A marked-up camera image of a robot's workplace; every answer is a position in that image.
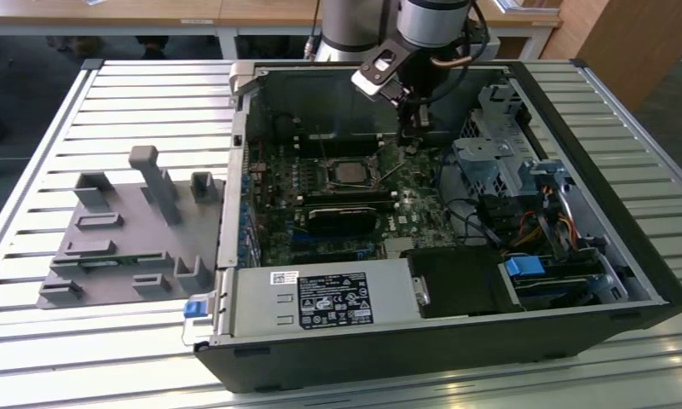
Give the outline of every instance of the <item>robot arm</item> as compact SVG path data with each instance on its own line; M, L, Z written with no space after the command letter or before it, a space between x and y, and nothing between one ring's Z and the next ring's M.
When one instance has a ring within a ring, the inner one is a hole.
M370 96L382 95L402 105L429 105L462 82L452 83L437 95L433 91L448 80L449 70L468 66L485 52L488 24L477 0L402 0L397 30L374 50L354 74L357 87ZM470 9L482 24L482 43L470 53Z
M315 60L364 61L352 81L372 99L384 97L396 106L401 140L429 128L429 105L464 82L466 67L486 51L490 35L477 1L325 2ZM480 28L468 17L472 9ZM480 38L474 53L473 36ZM456 67L464 69L448 81Z

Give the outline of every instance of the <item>blue latch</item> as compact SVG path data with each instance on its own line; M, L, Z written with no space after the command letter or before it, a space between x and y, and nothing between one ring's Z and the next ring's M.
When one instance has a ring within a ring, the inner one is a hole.
M185 318L202 318L207 316L207 300L190 300L185 304Z
M543 275L547 273L541 259L537 256L512 257L505 262L505 269L509 270L509 276Z

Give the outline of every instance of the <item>table leg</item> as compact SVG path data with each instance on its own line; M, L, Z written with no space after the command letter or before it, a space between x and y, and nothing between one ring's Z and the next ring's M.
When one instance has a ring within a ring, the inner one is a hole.
M532 30L532 36L525 42L524 51L521 51L521 60L539 60L541 53L549 42L551 33L553 28L541 27Z
M238 60L238 29L235 27L218 27L219 47L223 52L223 60Z

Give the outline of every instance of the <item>floor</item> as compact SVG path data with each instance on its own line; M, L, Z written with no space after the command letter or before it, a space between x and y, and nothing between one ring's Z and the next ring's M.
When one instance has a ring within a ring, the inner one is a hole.
M98 57L139 59L142 52L133 37L107 37ZM166 54L174 59L222 57L206 37L174 37ZM50 49L43 37L0 37L0 116L11 128L0 142L0 158L11 158L0 160L0 210L80 64L71 53ZM673 67L636 116L682 167L682 63Z

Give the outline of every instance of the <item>blue component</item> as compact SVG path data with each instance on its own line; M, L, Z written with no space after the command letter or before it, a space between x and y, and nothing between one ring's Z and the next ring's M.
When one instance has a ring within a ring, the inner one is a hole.
M294 235L294 240L295 241L313 241L314 238L311 237L310 234L307 233L303 233L303 232L298 232L295 230L291 230L291 234Z
M505 269L509 270L511 277L525 277L547 273L544 264L541 264L541 259L537 256L512 257L511 260L505 262Z
M243 175L242 176L242 182L241 182L241 192L247 193L249 192L249 184L250 184L250 176Z
M202 318L207 316L207 300L187 301L185 304L185 318Z

